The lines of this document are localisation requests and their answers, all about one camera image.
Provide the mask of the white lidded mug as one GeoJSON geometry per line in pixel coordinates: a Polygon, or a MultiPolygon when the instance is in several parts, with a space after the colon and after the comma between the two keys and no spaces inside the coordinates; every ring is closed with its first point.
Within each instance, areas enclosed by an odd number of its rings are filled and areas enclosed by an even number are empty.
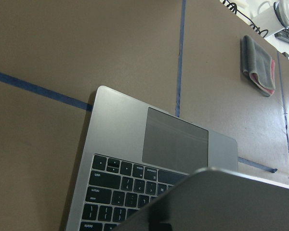
{"type": "Polygon", "coordinates": [[[276,0],[272,6],[252,19],[263,38],[289,28],[289,0],[276,0]]]}

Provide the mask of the grey laptop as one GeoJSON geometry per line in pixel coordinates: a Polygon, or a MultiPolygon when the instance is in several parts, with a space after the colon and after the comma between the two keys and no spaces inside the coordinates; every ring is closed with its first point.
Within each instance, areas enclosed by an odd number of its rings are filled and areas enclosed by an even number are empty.
{"type": "Polygon", "coordinates": [[[97,89],[67,231],[289,231],[289,186],[238,172],[237,143],[97,89]]]}

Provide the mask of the folded grey pink cloth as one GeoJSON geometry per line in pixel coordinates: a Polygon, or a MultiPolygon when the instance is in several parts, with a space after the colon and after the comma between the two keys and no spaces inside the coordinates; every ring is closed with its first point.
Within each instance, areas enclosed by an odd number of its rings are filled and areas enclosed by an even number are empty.
{"type": "Polygon", "coordinates": [[[270,97],[276,90],[275,61],[252,37],[245,35],[240,43],[242,73],[270,97]]]}

